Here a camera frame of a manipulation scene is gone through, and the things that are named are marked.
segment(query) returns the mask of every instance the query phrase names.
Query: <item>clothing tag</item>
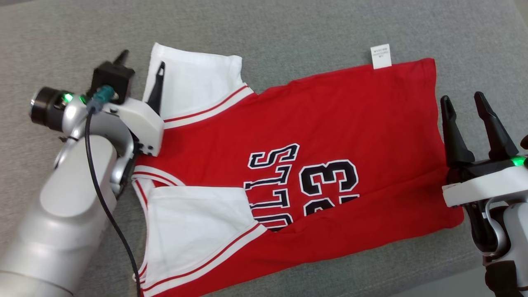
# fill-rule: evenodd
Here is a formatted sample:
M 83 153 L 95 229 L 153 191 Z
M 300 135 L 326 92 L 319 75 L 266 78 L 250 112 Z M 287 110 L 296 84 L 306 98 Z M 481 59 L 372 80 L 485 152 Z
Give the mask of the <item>clothing tag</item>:
M 371 47 L 370 54 L 372 54 L 372 65 L 374 69 L 392 66 L 391 48 L 388 43 Z

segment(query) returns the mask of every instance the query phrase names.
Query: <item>black cable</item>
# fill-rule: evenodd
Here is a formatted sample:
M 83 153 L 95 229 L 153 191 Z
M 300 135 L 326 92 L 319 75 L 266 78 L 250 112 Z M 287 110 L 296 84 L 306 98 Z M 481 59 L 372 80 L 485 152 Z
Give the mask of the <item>black cable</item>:
M 86 155 L 88 156 L 88 167 L 90 168 L 90 175 L 92 176 L 92 182 L 93 187 L 96 190 L 97 197 L 99 198 L 99 202 L 101 202 L 101 206 L 103 210 L 106 213 L 106 216 L 110 220 L 110 223 L 112 223 L 112 226 L 117 232 L 117 235 L 119 235 L 119 238 L 121 238 L 121 241 L 123 242 L 123 245 L 125 246 L 125 249 L 127 250 L 128 258 L 130 259 L 130 262 L 132 263 L 132 269 L 134 270 L 134 275 L 136 277 L 136 291 L 137 296 L 141 297 L 141 286 L 139 283 L 139 272 L 137 270 L 136 260 L 134 259 L 134 255 L 132 254 L 132 250 L 130 249 L 130 246 L 128 245 L 127 240 L 125 239 L 125 235 L 121 232 L 121 229 L 119 229 L 119 226 L 117 226 L 116 221 L 114 220 L 114 217 L 112 216 L 112 213 L 108 209 L 108 206 L 106 205 L 105 199 L 102 196 L 101 188 L 99 187 L 99 183 L 97 181 L 96 176 L 96 170 L 93 167 L 93 159 L 92 159 L 92 151 L 90 148 L 90 122 L 92 121 L 92 115 L 94 113 L 94 109 L 91 108 L 88 111 L 88 116 L 86 116 L 86 125 L 84 126 L 84 142 L 86 144 Z

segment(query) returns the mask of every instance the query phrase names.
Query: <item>red fabric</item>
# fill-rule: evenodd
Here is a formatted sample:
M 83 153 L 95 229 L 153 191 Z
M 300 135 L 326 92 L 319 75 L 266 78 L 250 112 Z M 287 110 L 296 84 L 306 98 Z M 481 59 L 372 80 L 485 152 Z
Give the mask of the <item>red fabric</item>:
M 293 224 L 263 234 L 203 277 L 157 296 L 202 295 L 460 224 L 462 210 L 447 208 L 442 198 L 447 168 L 435 81 L 433 59 L 350 68 L 270 88 L 216 116 L 166 130 L 159 156 L 141 156 L 137 165 L 166 171 L 185 185 L 243 187 L 276 178 L 277 166 L 291 165 L 286 184 L 256 186 L 246 194 L 255 204 L 276 200 L 273 190 L 287 189 L 289 207 L 252 211 L 255 217 L 288 213 Z M 294 143 L 294 161 L 248 166 L 252 153 L 266 158 Z M 330 183 L 313 176 L 322 194 L 301 192 L 303 167 L 336 160 L 354 164 L 352 190 L 340 191 L 345 174 L 336 172 Z M 359 197 L 340 204 L 343 195 Z M 335 207 L 305 216 L 307 203 L 324 198 Z

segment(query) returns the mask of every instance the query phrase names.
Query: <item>white sleeve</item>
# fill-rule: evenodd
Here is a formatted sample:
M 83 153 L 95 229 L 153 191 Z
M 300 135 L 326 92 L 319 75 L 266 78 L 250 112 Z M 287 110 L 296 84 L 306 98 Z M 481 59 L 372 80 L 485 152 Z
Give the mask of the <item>white sleeve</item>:
M 242 58 L 237 55 L 186 52 L 156 43 L 150 55 L 143 101 L 148 101 L 162 61 L 165 62 L 160 112 L 163 120 L 214 105 L 242 84 Z

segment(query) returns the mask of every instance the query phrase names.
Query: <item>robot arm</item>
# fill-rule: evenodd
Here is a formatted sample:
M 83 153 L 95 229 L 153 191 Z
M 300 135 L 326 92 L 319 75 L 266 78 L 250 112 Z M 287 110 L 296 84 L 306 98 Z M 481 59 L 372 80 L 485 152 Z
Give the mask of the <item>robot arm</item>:
M 135 156 L 158 155 L 163 137 L 159 103 L 164 65 L 150 101 L 131 99 L 128 90 L 134 71 L 122 65 L 127 53 L 95 69 L 87 95 L 44 87 L 32 99 L 31 120 L 67 137 L 51 177 L 30 203 L 0 258 L 0 295 L 73 296 L 99 246 L 107 215 L 111 217 L 115 209 L 116 196 L 126 185 Z M 106 90 L 111 91 L 107 100 L 94 101 Z M 90 135 L 85 135 L 87 103 L 101 110 L 91 115 Z M 102 197 L 92 183 L 85 137 L 89 137 Z
M 441 99 L 448 185 L 447 206 L 468 213 L 475 245 L 483 256 L 486 284 L 497 297 L 528 296 L 528 161 L 481 92 L 475 93 L 491 147 L 489 160 L 475 162 L 455 123 L 449 97 Z M 528 136 L 521 143 L 528 149 Z M 496 202 L 507 206 L 495 207 Z

